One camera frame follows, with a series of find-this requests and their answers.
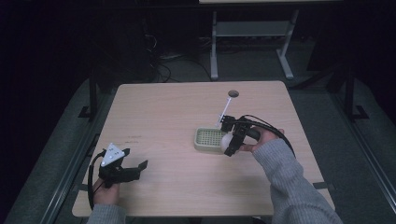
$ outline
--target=hand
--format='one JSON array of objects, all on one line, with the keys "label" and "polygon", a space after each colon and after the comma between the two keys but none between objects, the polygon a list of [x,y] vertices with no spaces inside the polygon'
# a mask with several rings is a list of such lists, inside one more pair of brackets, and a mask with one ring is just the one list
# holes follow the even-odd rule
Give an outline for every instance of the hand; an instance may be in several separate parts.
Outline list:
[{"label": "hand", "polygon": [[[253,152],[255,151],[257,148],[261,147],[262,145],[264,145],[265,143],[277,139],[279,138],[276,134],[265,130],[264,128],[259,128],[259,127],[253,127],[254,130],[256,130],[257,132],[260,133],[260,139],[259,142],[256,145],[242,145],[239,150],[240,151],[250,151]],[[285,131],[283,129],[278,129],[280,132],[285,133]]]},{"label": "hand", "polygon": [[117,204],[120,197],[120,184],[113,184],[109,189],[105,188],[104,180],[99,178],[93,185],[94,204]]}]

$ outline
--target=small basket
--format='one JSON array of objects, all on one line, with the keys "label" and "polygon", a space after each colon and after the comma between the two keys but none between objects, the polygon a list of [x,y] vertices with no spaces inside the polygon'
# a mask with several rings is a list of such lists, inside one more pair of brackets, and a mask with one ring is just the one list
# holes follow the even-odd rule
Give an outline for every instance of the small basket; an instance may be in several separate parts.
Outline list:
[{"label": "small basket", "polygon": [[216,128],[199,128],[195,132],[194,147],[200,151],[222,153],[220,142],[225,134]]}]

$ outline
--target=table top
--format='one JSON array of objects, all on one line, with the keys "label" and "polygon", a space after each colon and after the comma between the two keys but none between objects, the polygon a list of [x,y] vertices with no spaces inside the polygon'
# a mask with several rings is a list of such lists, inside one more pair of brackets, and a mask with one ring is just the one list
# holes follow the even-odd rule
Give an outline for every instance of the table top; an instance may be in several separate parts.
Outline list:
[{"label": "table top", "polygon": [[[130,148],[122,167],[148,160],[137,181],[121,184],[120,206],[134,217],[264,216],[274,209],[270,183],[251,153],[232,157],[198,151],[199,127],[215,127],[226,115],[253,115],[285,130],[296,158],[311,183],[323,182],[303,127],[285,85],[280,81],[207,82],[121,85],[110,108],[94,155],[114,143]],[[94,180],[98,176],[99,160]],[[319,192],[331,204],[329,191]],[[73,207],[77,217],[91,213],[87,192],[80,190]]]}]

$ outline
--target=white tab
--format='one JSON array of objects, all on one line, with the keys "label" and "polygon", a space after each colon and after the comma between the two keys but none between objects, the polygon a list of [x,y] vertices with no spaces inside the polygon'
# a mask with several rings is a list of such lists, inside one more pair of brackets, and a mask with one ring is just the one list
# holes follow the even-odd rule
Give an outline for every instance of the white tab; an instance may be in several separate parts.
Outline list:
[{"label": "white tab", "polygon": [[125,153],[123,151],[121,151],[121,149],[116,147],[116,145],[110,143],[110,145],[108,145],[107,152],[106,152],[105,156],[103,157],[101,166],[105,167],[105,166],[109,165],[111,162],[116,161],[124,156],[125,156]]}]

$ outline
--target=gray sleeve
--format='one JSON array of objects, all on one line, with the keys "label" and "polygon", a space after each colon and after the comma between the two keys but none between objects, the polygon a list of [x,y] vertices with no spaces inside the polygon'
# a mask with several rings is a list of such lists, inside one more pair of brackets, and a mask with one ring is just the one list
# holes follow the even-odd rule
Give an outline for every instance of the gray sleeve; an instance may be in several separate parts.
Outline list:
[{"label": "gray sleeve", "polygon": [[271,182],[273,223],[342,223],[325,198],[303,176],[303,167],[282,139],[253,152]]},{"label": "gray sleeve", "polygon": [[112,204],[96,204],[87,223],[123,224],[125,216],[125,210],[121,207]]}]

